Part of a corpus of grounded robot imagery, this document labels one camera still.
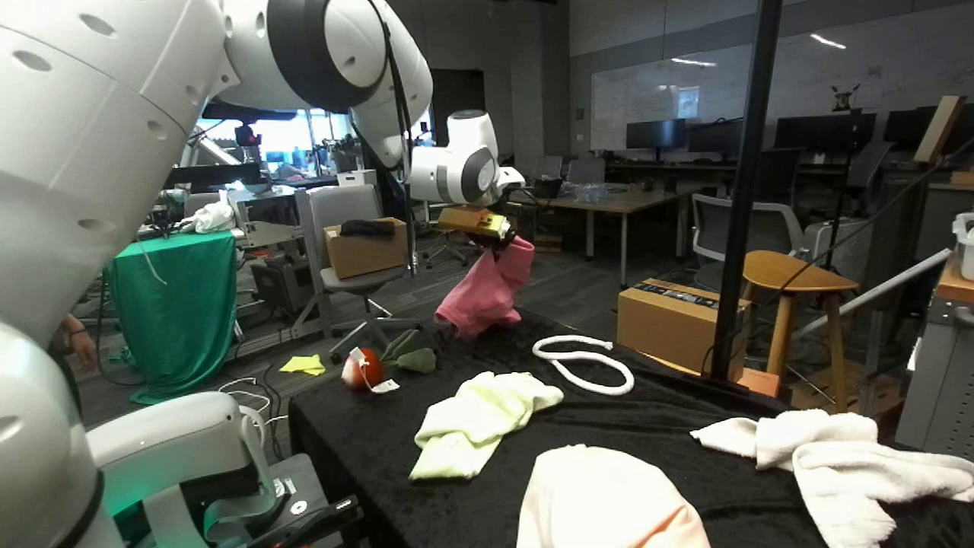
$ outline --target crumpled white cloth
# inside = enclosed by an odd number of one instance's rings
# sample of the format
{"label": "crumpled white cloth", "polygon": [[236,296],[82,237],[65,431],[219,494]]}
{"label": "crumpled white cloth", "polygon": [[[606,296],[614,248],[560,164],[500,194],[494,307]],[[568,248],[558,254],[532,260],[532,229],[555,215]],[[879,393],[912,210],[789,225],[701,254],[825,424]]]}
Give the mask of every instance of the crumpled white cloth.
{"label": "crumpled white cloth", "polygon": [[537,461],[516,548],[710,548],[696,508],[657,468],[610,448],[558,448]]}
{"label": "crumpled white cloth", "polygon": [[691,435],[703,448],[756,457],[757,468],[790,468],[807,512],[833,548],[883,544],[895,520],[879,503],[974,503],[971,461],[886,448],[876,443],[876,424],[860,413],[815,408],[771,422],[731,417]]}
{"label": "crumpled white cloth", "polygon": [[876,443],[879,431],[860,413],[825,413],[823,408],[780,417],[731,417],[691,432],[703,448],[756,461],[757,468],[790,468],[790,453],[811,443]]}
{"label": "crumpled white cloth", "polygon": [[458,395],[427,408],[415,435],[424,453],[409,477],[474,477],[506,432],[528,426],[537,412],[555,408],[560,399],[558,386],[528,371],[482,371],[460,383]]}

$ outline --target white rope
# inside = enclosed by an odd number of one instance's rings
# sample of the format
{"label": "white rope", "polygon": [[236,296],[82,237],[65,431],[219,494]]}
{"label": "white rope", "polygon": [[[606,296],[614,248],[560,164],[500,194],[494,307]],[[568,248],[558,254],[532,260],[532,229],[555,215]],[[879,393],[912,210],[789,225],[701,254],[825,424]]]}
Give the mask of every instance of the white rope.
{"label": "white rope", "polygon": [[239,406],[236,412],[239,412],[245,424],[246,422],[253,424],[253,431],[255,431],[255,435],[259,435],[259,443],[264,448],[269,446],[269,426],[264,426],[263,413],[255,408],[246,408],[246,406]]}
{"label": "white rope", "polygon": [[259,386],[255,378],[233,378],[233,381],[222,383],[219,393],[233,395],[239,408],[253,408],[264,417],[270,412],[270,399],[264,393],[245,389],[239,383]]}
{"label": "white rope", "polygon": [[[551,338],[543,338],[532,345],[532,354],[546,362],[551,362],[568,383],[586,389],[586,393],[601,393],[601,395],[625,395],[633,389],[633,371],[606,356],[606,354],[592,354],[592,352],[546,352],[548,345],[592,345],[592,347],[601,347],[601,352],[612,352],[612,342],[604,342],[604,338],[583,338],[583,336],[551,336]],[[575,378],[564,362],[601,362],[601,366],[610,366],[614,370],[625,381],[619,386],[604,386],[604,383],[592,383],[583,378]]]}

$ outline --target brown box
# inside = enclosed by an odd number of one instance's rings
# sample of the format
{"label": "brown box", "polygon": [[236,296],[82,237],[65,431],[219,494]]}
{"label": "brown box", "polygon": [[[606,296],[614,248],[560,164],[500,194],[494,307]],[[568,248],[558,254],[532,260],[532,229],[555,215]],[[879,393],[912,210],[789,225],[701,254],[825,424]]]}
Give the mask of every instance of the brown box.
{"label": "brown box", "polygon": [[390,224],[393,237],[390,240],[345,237],[342,225],[325,229],[325,254],[336,268],[336,278],[362,278],[370,270],[390,270],[390,268],[409,264],[404,224],[397,218],[373,220],[373,224]]}
{"label": "brown box", "polygon": [[[684,374],[710,371],[718,296],[666,279],[643,279],[619,292],[614,342]],[[735,356],[742,356],[749,303],[741,306]]]}
{"label": "brown box", "polygon": [[974,186],[974,172],[950,172],[952,186]]}

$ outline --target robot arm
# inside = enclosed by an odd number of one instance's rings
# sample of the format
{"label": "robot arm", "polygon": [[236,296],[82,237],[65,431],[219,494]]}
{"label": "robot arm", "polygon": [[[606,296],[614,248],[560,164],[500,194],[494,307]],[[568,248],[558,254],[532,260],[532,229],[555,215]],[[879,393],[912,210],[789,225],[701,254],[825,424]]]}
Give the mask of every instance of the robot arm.
{"label": "robot arm", "polygon": [[525,186],[514,168],[500,164],[495,134],[487,113],[453,113],[446,145],[416,145],[409,172],[415,202],[491,203],[508,186]]}
{"label": "robot arm", "polygon": [[[104,475],[133,461],[108,432],[150,438],[139,422],[84,435],[39,347],[137,234],[205,105],[342,105],[397,168],[431,76],[383,0],[33,0],[0,2],[0,79],[0,544],[115,544],[90,543],[113,536],[95,508]],[[233,453],[219,466],[245,453],[245,422],[228,422],[219,432],[239,435],[208,438]],[[193,435],[183,424],[151,446]]]}

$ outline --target black table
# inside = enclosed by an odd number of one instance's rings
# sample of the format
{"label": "black table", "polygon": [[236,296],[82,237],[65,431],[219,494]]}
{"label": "black table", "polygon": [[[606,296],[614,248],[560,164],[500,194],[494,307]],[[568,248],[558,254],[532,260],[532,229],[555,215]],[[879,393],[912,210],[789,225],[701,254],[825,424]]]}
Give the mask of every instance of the black table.
{"label": "black table", "polygon": [[[358,496],[364,531],[379,548],[514,544],[537,457],[578,443],[619,448],[662,466],[696,505],[713,544],[823,544],[789,471],[756,471],[749,461],[703,450],[689,435],[722,417],[757,417],[767,408],[647,374],[652,370],[640,362],[633,362],[636,389],[631,395],[592,395],[530,356],[530,345],[543,336],[548,336],[546,327],[525,322],[477,345],[438,342],[438,374],[401,378],[404,389],[393,395],[354,393],[342,381],[311,386],[289,408],[296,450],[315,457],[330,496]],[[546,383],[564,386],[566,403],[506,435],[477,477],[410,484],[409,471],[420,453],[415,432],[427,408],[453,395],[477,371],[532,371]],[[601,370],[582,370],[582,374],[614,381]],[[974,540],[974,512],[952,503],[905,505],[895,520],[892,544]]]}

